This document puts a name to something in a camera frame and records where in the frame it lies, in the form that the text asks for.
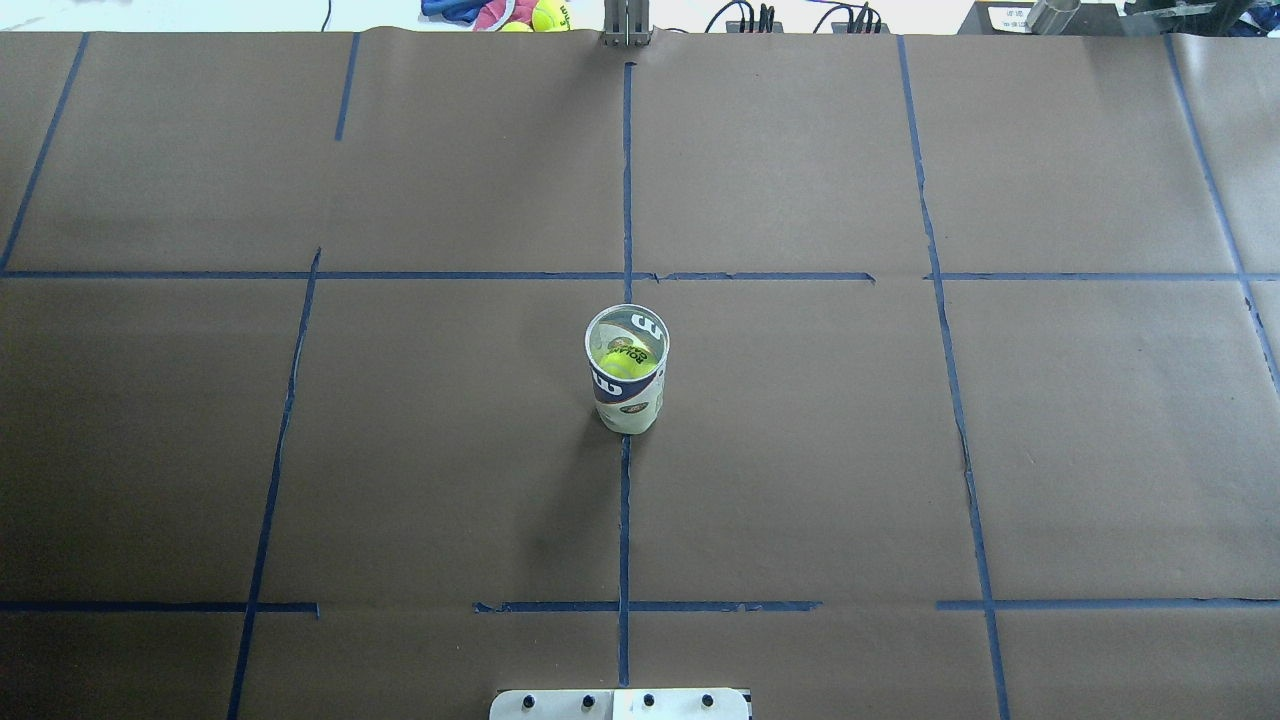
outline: tennis ball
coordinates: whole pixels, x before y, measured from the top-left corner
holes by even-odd
[[[623,345],[611,348],[596,360],[602,370],[621,380],[634,380],[653,370],[657,361],[653,352],[639,345]]]
[[[568,5],[564,0],[538,0],[534,5],[534,31],[535,32],[562,32],[573,29],[568,19]]]

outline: white floor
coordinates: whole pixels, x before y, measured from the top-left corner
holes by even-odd
[[[658,27],[701,32],[722,1],[655,0],[650,15]],[[876,0],[873,5],[896,33],[952,35],[972,0]],[[787,32],[810,32],[828,6],[806,0],[777,0],[776,19]],[[600,28],[602,0],[571,0],[571,8],[579,27]],[[328,0],[4,0],[0,1],[0,31],[317,31],[326,9]],[[723,17],[737,14],[732,10]],[[844,19],[844,14],[837,13],[832,19]],[[417,0],[333,0],[330,31],[362,31],[378,26],[467,29],[439,18],[424,18]]]

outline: can label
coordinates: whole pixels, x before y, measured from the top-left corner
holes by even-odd
[[[586,327],[595,409],[618,433],[637,434],[662,410],[671,338],[657,313],[640,305],[614,305]]]

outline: metal bracket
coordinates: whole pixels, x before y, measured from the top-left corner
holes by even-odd
[[[604,45],[649,45],[649,0],[604,0]]]
[[[489,720],[751,720],[751,696],[731,688],[507,691]]]

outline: sticker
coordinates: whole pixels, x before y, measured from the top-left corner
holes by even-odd
[[[987,8],[991,15],[991,27],[1001,32],[1030,33],[1027,27],[1028,8]]]

